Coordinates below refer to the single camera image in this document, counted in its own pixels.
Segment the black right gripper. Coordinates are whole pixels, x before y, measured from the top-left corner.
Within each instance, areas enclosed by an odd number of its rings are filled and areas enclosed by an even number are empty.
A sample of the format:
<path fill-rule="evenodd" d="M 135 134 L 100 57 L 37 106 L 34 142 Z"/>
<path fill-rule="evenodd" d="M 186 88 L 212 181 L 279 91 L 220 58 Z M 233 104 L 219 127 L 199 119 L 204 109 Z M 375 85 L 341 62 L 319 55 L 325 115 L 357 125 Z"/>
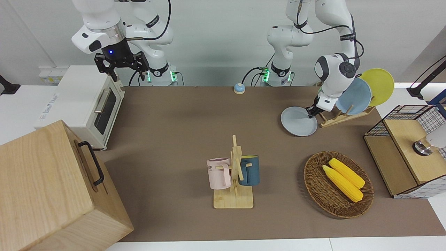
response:
<path fill-rule="evenodd" d="M 127 39 L 116 44 L 108 45 L 94 56 L 94 62 L 100 73 L 106 73 L 114 82 L 117 81 L 115 68 L 127 67 L 139 72 L 141 81 L 145 80 L 148 72 L 148 60 L 144 52 L 132 53 Z"/>

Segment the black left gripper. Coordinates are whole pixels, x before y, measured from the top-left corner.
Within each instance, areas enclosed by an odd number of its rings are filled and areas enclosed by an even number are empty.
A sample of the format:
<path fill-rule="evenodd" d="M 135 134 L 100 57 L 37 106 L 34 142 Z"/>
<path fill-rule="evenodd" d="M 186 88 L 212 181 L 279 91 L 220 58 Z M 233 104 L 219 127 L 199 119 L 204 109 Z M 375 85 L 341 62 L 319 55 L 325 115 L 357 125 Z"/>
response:
<path fill-rule="evenodd" d="M 324 111 L 322 108 L 319 108 L 317 106 L 318 102 L 320 100 L 320 96 L 321 96 L 321 92 L 319 92 L 317 94 L 317 97 L 315 97 L 314 104 L 312 106 L 309 106 L 309 107 L 306 108 L 306 111 L 308 112 L 308 116 L 316 117 L 319 114 L 319 112 L 323 112 Z"/>

